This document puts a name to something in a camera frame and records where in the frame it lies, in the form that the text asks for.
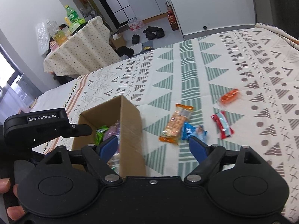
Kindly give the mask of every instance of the green soda bottle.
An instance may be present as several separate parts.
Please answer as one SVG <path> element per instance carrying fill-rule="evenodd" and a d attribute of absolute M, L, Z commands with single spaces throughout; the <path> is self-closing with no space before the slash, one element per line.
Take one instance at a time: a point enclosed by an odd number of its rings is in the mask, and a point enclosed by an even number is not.
<path fill-rule="evenodd" d="M 68 19 L 71 21 L 72 24 L 80 19 L 75 9 L 69 7 L 69 5 L 66 5 L 65 9 L 66 15 L 68 16 Z"/>

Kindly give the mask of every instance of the bed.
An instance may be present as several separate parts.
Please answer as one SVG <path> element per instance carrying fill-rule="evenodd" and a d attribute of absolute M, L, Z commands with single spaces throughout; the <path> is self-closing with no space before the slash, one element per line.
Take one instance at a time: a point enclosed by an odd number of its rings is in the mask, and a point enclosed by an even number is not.
<path fill-rule="evenodd" d="M 33 109 L 65 107 L 70 122 L 76 123 L 84 110 L 124 95 L 141 113 L 147 175 L 183 178 L 198 165 L 188 142 L 166 144 L 158 136 L 176 103 L 194 106 L 190 123 L 204 125 L 209 145 L 228 150 L 251 146 L 287 181 L 290 195 L 282 214 L 295 222 L 299 215 L 299 51 L 295 47 L 267 26 L 200 37 L 81 76 L 41 96 Z M 241 91 L 240 98 L 226 107 L 219 105 L 219 97 L 234 88 Z M 60 102 L 45 103 L 62 94 Z M 225 140 L 210 118 L 220 110 L 235 131 Z M 71 149 L 72 139 L 60 137 L 37 150 L 48 153 L 58 145 Z"/>

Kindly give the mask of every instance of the blue snack package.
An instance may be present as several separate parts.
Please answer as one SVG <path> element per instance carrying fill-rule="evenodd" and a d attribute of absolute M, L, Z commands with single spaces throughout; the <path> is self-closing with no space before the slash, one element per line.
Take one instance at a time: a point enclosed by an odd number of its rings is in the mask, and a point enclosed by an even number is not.
<path fill-rule="evenodd" d="M 207 131 L 204 130 L 203 125 L 197 127 L 192 126 L 188 122 L 184 122 L 182 127 L 182 140 L 190 140 L 191 137 L 195 136 L 199 140 L 205 143 Z"/>

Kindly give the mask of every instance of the small covered table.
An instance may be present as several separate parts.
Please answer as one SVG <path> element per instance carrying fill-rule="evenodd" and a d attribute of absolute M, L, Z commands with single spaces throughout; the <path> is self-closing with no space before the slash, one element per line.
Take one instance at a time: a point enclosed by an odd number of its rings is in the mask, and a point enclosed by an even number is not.
<path fill-rule="evenodd" d="M 85 75 L 121 61 L 109 45 L 110 31 L 95 17 L 44 59 L 44 72 L 57 76 Z"/>

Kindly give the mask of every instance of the brown cardboard box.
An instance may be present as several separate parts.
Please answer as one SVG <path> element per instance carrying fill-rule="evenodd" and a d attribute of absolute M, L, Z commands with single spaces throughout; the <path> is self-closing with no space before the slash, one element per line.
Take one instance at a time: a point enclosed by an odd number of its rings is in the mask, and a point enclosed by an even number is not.
<path fill-rule="evenodd" d="M 75 137 L 72 150 L 94 143 L 95 131 L 103 125 L 110 127 L 120 120 L 120 176 L 145 176 L 142 156 L 142 122 L 139 110 L 124 96 L 110 99 L 80 114 L 78 124 L 92 128 L 90 136 Z"/>
<path fill-rule="evenodd" d="M 113 37 L 111 37 L 111 42 L 114 44 L 115 48 L 118 49 L 121 46 L 126 46 L 127 41 L 125 41 L 122 34 L 119 34 L 119 38 L 114 40 Z"/>

